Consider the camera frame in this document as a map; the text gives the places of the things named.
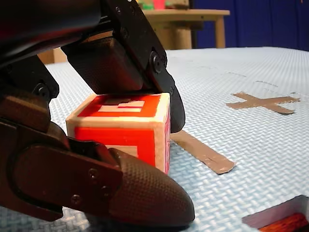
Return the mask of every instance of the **interlocking foam tile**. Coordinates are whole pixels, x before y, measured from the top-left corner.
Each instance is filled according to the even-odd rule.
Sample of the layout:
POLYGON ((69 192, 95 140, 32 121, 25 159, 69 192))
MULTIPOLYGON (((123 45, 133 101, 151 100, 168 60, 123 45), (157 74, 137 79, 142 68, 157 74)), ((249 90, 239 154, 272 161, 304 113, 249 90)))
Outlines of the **interlocking foam tile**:
MULTIPOLYGON (((184 130, 237 163, 217 175, 171 143, 169 175, 191 196, 196 211, 188 232, 253 232, 242 218, 299 195, 309 196, 309 53, 283 48, 227 48, 168 51, 186 110, 184 130), (280 115, 263 107, 235 110, 233 93, 258 98, 291 96, 280 115)), ((65 118, 92 90, 67 63, 48 65, 60 85, 50 103, 52 120, 66 130, 65 118)), ((0 208, 0 230, 82 231, 83 213, 64 208, 48 223, 0 208)), ((103 231, 116 231, 111 226, 103 231)))

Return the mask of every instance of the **wooden table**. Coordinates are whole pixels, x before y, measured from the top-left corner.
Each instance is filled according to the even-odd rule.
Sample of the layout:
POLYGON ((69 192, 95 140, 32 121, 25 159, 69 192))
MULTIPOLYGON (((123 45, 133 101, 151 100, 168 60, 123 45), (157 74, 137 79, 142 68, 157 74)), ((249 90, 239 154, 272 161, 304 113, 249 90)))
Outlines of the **wooden table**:
POLYGON ((204 21, 215 22, 216 47, 225 47, 224 16, 230 15, 227 10, 143 10, 148 21, 155 29, 157 36, 166 49, 179 49, 183 36, 175 33, 178 29, 202 29, 204 21))

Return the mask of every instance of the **brown tape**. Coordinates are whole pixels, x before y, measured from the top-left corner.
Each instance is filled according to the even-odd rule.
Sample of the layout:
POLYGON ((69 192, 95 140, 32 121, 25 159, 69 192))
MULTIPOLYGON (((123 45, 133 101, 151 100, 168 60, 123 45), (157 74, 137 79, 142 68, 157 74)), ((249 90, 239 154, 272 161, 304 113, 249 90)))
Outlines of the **brown tape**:
POLYGON ((235 167, 235 163, 183 130, 171 134, 170 138, 217 174, 227 173, 235 167))
POLYGON ((279 98, 267 98, 261 99, 251 96, 247 93, 235 93, 233 96, 242 98, 246 101, 244 102, 237 102, 237 103, 227 103, 228 107, 233 109, 244 109, 244 108, 254 108, 254 107, 264 107, 268 110, 272 110, 274 112, 289 115, 294 113, 294 110, 289 110, 284 107, 278 106, 279 103, 291 103, 291 102, 299 102, 299 98, 292 98, 292 97, 279 97, 279 98))

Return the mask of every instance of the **red block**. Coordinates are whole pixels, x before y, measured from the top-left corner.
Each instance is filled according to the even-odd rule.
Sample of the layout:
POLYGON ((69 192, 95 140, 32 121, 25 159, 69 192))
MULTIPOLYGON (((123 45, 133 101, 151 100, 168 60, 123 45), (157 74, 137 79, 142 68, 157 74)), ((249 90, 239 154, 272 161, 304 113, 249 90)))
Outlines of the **red block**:
POLYGON ((91 95, 67 119, 68 136, 133 155, 168 173, 170 96, 91 95))

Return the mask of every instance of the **red object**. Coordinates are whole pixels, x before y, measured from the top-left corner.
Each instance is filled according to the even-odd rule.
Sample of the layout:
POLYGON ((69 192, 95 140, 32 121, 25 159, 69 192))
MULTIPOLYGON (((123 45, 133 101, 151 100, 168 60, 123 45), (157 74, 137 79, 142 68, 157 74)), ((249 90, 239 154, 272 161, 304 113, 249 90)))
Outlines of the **red object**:
POLYGON ((154 0, 154 9, 156 10, 165 9, 165 0, 154 0))
POLYGON ((294 232, 308 225, 307 219, 303 214, 296 213, 282 220, 276 221, 268 226, 260 228, 262 232, 294 232))
POLYGON ((68 136, 97 141, 169 172, 170 96, 92 95, 66 120, 68 136))
POLYGON ((95 138, 97 142, 108 145, 136 146, 139 155, 138 158, 155 166, 155 140, 153 130, 76 127, 75 138, 84 141, 95 138))
POLYGON ((159 95, 140 95, 140 96, 113 96, 99 95, 78 115, 78 117, 154 117, 156 107, 160 100, 159 95), (144 101, 145 105, 140 112, 99 112, 102 105, 110 99, 131 99, 132 101, 144 101))

